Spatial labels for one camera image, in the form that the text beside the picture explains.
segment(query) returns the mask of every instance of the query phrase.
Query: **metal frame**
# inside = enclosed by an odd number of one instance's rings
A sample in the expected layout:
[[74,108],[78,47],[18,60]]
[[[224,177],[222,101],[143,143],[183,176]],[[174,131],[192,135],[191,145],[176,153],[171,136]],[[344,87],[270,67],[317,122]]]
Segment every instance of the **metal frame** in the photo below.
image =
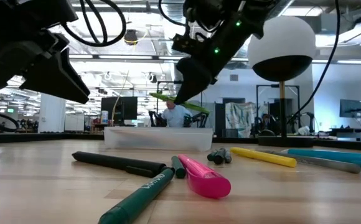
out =
[[[256,118],[259,118],[258,114],[259,114],[259,108],[258,108],[258,105],[259,105],[259,88],[261,86],[266,86],[266,87],[271,87],[271,88],[279,88],[279,84],[272,84],[272,85],[256,85]],[[298,110],[300,109],[301,107],[301,99],[299,97],[299,85],[285,85],[285,87],[294,87],[297,89],[297,99],[298,99]],[[298,116],[298,127],[300,128],[301,127],[301,117]]]

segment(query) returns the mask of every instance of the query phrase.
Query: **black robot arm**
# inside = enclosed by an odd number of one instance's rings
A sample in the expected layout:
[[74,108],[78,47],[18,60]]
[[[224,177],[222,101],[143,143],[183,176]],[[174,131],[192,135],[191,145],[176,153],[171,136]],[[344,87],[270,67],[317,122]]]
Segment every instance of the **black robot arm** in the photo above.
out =
[[252,34],[263,37],[263,24],[279,0],[207,1],[186,0],[186,21],[196,21],[203,29],[212,28],[211,38],[200,42],[189,35],[186,24],[184,35],[173,38],[174,50],[190,57],[182,58],[176,68],[183,74],[184,82],[174,101],[181,104],[216,82],[215,77],[237,53]]
[[20,89],[86,103],[90,91],[70,65],[68,40],[48,30],[77,19],[67,0],[0,0],[0,89],[22,75]]

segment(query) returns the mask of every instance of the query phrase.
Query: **yellow marker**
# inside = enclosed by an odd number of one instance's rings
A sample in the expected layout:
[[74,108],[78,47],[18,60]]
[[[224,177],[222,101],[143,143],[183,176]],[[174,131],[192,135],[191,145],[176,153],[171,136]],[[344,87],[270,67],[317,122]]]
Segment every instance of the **yellow marker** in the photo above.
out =
[[240,156],[248,157],[251,159],[258,159],[265,162],[272,162],[275,164],[288,166],[288,167],[296,167],[297,161],[290,157],[277,156],[274,154],[269,154],[265,152],[258,152],[250,149],[243,149],[240,147],[231,147],[230,151],[232,153],[238,154]]

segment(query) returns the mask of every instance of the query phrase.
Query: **translucent plastic bin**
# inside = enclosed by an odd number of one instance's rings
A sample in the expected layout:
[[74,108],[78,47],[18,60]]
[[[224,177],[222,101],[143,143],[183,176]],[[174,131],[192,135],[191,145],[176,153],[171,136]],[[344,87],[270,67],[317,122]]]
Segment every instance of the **translucent plastic bin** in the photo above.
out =
[[105,144],[117,149],[208,151],[211,128],[105,127]]

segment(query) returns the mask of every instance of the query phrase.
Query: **computer monitor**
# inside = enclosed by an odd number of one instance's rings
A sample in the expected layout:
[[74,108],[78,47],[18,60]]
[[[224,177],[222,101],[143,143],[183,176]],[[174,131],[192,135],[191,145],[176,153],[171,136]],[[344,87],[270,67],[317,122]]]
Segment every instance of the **computer monitor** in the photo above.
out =
[[[117,97],[105,97],[101,99],[101,110],[108,111],[108,119],[113,114],[114,104]],[[138,97],[123,96],[120,97],[116,105],[114,120],[137,119],[138,118]]]
[[361,111],[351,111],[361,109],[360,100],[340,100],[341,118],[361,118]]

